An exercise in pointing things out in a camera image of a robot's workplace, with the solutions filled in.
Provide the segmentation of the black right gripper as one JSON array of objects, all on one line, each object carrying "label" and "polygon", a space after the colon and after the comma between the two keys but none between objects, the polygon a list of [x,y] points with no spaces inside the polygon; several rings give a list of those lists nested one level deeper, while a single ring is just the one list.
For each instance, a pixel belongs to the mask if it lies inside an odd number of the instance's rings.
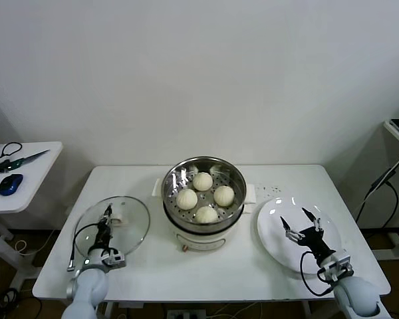
[{"label": "black right gripper", "polygon": [[301,246],[310,248],[316,261],[324,261],[326,258],[335,253],[324,241],[324,230],[321,229],[321,219],[316,218],[309,210],[302,208],[304,214],[313,223],[314,227],[309,227],[301,231],[301,233],[291,229],[286,220],[280,216],[285,236],[289,240],[301,240]]}]

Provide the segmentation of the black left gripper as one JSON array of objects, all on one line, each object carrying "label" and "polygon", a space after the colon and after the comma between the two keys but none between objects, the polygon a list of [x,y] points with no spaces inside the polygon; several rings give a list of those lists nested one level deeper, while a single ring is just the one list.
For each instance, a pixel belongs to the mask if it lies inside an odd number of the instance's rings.
[{"label": "black left gripper", "polygon": [[112,222],[112,205],[106,208],[106,213],[100,218],[97,229],[98,232],[94,241],[95,249],[107,249],[112,238],[112,229],[108,223]]}]

